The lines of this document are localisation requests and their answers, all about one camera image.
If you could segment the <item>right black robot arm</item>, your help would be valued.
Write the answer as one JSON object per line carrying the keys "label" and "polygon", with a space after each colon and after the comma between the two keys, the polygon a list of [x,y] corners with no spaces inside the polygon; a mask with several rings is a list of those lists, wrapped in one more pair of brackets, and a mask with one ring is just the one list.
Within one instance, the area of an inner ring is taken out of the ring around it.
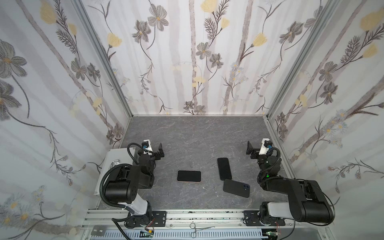
{"label": "right black robot arm", "polygon": [[260,148],[254,148],[247,142],[246,154],[257,160],[260,168],[257,183],[260,187],[288,197],[286,202],[263,202],[258,213],[261,224],[266,226],[279,219],[288,219],[322,227],[334,221],[335,208],[316,181],[279,175],[281,151],[273,146],[270,139],[263,139]]}

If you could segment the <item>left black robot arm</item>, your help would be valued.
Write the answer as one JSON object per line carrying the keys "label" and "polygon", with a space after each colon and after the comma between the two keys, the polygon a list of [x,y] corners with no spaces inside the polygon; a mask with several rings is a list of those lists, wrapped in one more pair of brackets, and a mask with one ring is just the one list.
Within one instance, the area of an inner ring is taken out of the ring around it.
{"label": "left black robot arm", "polygon": [[112,221],[121,229],[136,227],[163,227],[167,212],[153,211],[149,201],[139,195],[140,189],[151,189],[155,181],[157,161],[165,156],[162,144],[153,150],[150,140],[130,143],[123,149],[123,156],[107,165],[99,183],[102,202],[128,212],[127,217]]}

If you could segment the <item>purple phone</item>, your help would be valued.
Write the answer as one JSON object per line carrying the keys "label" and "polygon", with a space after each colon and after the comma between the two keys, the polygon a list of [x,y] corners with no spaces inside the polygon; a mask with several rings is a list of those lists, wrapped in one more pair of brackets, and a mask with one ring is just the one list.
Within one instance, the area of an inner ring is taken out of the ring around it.
{"label": "purple phone", "polygon": [[228,158],[218,158],[217,159],[219,176],[220,180],[232,180],[232,172],[230,168],[230,163]]}

